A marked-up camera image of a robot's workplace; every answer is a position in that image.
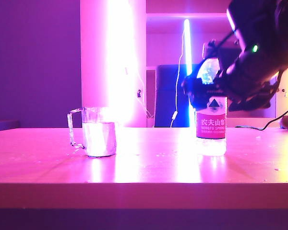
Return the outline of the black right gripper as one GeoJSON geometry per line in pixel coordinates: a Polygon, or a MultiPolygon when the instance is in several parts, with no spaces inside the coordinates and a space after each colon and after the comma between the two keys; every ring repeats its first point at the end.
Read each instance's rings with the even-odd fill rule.
{"type": "MultiPolygon", "coordinates": [[[[215,39],[205,42],[202,58],[219,58],[220,43],[215,39]]],[[[270,80],[282,72],[277,57],[263,51],[245,51],[216,77],[215,84],[203,84],[201,78],[187,76],[181,86],[195,110],[204,110],[214,99],[226,97],[233,102],[269,102],[279,86],[276,82],[271,84],[270,80]]]]}

